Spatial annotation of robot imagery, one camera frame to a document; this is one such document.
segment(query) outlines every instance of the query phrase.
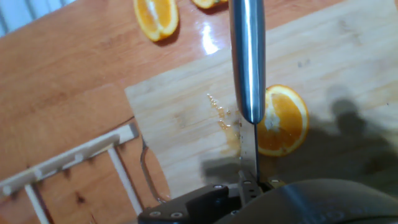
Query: wooden tabletop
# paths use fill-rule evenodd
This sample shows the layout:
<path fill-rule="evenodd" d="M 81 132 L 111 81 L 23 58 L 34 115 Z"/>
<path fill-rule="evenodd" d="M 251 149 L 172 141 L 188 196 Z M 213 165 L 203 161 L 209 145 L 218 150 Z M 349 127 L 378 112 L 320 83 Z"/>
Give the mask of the wooden tabletop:
<path fill-rule="evenodd" d="M 265 0 L 267 29 L 342 0 Z M 228 6 L 177 0 L 180 24 L 152 43 L 132 0 L 78 0 L 0 39 L 0 179 L 134 121 L 124 89 L 229 48 Z M 142 141 L 119 149 L 143 206 L 154 206 L 139 165 Z M 154 154 L 157 190 L 169 190 Z M 120 223 L 135 213 L 108 155 L 46 179 L 38 189 L 55 223 Z M 0 202 L 0 223 L 38 223 L 24 192 Z"/>

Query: orange wedge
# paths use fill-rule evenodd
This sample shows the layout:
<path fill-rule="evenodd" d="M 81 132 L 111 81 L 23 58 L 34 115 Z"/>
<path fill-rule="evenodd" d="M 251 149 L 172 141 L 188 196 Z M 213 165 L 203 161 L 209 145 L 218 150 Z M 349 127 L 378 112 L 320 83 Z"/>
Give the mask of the orange wedge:
<path fill-rule="evenodd" d="M 178 26 L 175 0 L 134 0 L 134 11 L 139 26 L 152 41 L 172 35 Z"/>
<path fill-rule="evenodd" d="M 298 148 L 308 133 L 308 109 L 294 90 L 274 85 L 266 90 L 266 112 L 257 125 L 259 152 L 286 156 Z"/>
<path fill-rule="evenodd" d="M 192 0 L 198 7 L 202 9 L 209 9 L 228 0 Z"/>

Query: metal handle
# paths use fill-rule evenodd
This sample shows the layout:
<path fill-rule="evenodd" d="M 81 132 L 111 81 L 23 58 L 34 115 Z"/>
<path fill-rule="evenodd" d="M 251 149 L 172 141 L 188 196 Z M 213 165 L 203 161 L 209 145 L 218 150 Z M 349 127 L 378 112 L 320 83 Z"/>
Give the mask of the metal handle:
<path fill-rule="evenodd" d="M 263 0 L 229 0 L 234 81 L 238 107 L 252 124 L 264 117 L 266 28 Z"/>
<path fill-rule="evenodd" d="M 149 186 L 150 193 L 156 199 L 156 201 L 158 201 L 159 203 L 166 203 L 166 201 L 163 200 L 162 197 L 157 193 L 155 185 L 150 177 L 147 165 L 145 163 L 145 155 L 147 154 L 147 151 L 148 151 L 147 144 L 145 143 L 144 138 L 142 138 L 142 152 L 139 162 L 141 163 L 141 169 L 144 173 L 145 180 Z"/>

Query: wooden cutting board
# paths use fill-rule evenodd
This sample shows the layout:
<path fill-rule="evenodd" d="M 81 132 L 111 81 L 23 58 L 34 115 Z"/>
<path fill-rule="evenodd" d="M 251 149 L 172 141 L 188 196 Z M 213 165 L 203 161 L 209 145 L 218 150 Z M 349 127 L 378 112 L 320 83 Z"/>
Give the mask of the wooden cutting board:
<path fill-rule="evenodd" d="M 398 193 L 398 13 L 394 0 L 349 0 L 267 32 L 267 86 L 308 106 L 302 147 L 261 157 L 262 175 L 285 182 L 351 179 Z M 230 50 L 126 88 L 172 197 L 239 169 Z"/>

